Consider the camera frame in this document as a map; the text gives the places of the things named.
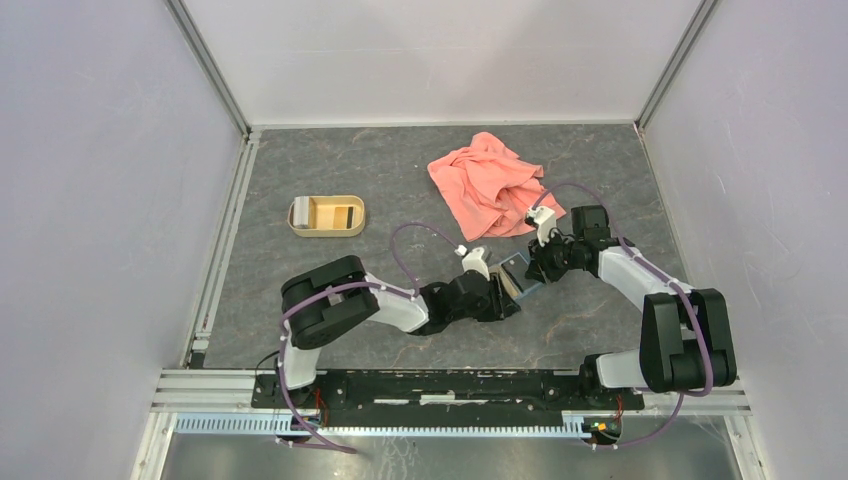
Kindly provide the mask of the blue card holder wallet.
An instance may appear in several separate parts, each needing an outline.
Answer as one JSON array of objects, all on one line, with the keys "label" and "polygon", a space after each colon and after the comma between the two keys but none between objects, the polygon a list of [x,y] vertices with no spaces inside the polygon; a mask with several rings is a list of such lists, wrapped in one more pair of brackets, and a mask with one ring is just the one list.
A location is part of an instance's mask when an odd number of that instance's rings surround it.
[{"label": "blue card holder wallet", "polygon": [[524,289],[523,295],[518,299],[512,298],[513,300],[519,301],[527,295],[532,294],[534,291],[538,290],[542,286],[542,283],[540,281],[529,279],[526,277],[526,273],[529,268],[529,260],[524,253],[516,252],[502,260],[498,264],[498,267],[500,265],[506,266],[509,271],[516,277],[516,280]]}]

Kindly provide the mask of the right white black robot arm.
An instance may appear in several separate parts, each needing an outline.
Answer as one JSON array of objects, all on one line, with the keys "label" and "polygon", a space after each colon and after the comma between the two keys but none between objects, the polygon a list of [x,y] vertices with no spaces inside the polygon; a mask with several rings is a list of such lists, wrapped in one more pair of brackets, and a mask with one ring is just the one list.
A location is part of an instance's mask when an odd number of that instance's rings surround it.
[{"label": "right white black robot arm", "polygon": [[526,278],[550,284],[570,271],[586,271],[641,314],[637,348],[586,357],[577,382],[585,405],[602,408],[618,389],[704,396],[736,381],[728,310],[718,290],[694,288],[659,269],[615,234],[601,205],[574,209],[569,234],[549,207],[529,209],[525,221],[536,235],[528,245]]}]

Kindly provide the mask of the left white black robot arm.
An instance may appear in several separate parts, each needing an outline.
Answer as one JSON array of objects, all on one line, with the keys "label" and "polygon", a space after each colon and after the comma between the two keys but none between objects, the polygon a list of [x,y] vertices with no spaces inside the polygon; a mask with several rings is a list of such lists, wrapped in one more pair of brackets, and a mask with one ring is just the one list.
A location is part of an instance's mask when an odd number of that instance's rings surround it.
[{"label": "left white black robot arm", "polygon": [[314,394],[322,348],[364,322],[430,336],[457,321],[497,322],[521,311],[500,275],[488,266],[485,248],[460,247],[456,253],[461,275],[418,290],[379,280],[355,255],[286,281],[281,287],[278,397],[290,407],[306,405]]}]

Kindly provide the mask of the grey card stack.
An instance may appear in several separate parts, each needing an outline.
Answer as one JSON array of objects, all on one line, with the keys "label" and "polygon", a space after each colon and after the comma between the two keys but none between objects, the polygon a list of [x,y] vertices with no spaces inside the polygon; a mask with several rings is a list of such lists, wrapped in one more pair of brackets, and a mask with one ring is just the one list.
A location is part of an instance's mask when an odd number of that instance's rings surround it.
[{"label": "grey card stack", "polygon": [[295,197],[290,209],[290,223],[294,229],[313,228],[313,199],[310,196]]}]

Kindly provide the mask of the pink crumpled cloth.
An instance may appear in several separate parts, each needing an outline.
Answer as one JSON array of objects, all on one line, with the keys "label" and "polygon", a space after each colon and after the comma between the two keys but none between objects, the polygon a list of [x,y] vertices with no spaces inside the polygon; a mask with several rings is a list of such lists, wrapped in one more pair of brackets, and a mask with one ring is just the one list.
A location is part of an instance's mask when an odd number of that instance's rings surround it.
[{"label": "pink crumpled cloth", "polygon": [[430,162],[427,171],[465,240],[532,231],[525,214],[542,195],[544,168],[523,161],[489,132]]}]

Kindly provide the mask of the beige oval tray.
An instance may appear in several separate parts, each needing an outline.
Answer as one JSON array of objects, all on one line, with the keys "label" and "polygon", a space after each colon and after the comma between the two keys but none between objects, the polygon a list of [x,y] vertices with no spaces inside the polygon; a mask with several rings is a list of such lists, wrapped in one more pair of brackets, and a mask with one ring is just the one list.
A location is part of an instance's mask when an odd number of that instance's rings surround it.
[{"label": "beige oval tray", "polygon": [[[290,209],[288,213],[288,225],[292,231],[304,238],[350,238],[359,235],[365,227],[366,209],[363,200],[355,195],[330,195],[310,196],[313,199],[313,228],[294,229],[290,223]],[[334,211],[339,206],[351,206],[354,209],[353,222],[350,229],[335,230],[333,228]]]}]

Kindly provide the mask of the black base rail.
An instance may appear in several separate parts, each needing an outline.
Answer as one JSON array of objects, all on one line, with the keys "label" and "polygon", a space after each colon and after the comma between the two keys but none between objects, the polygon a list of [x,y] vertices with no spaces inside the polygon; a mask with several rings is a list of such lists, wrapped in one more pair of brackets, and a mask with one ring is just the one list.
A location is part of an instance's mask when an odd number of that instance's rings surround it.
[{"label": "black base rail", "polygon": [[548,427],[565,412],[613,417],[645,407],[630,390],[550,369],[330,369],[289,391],[274,373],[257,376],[252,407],[284,410],[287,399],[303,416],[319,410],[327,427]]}]

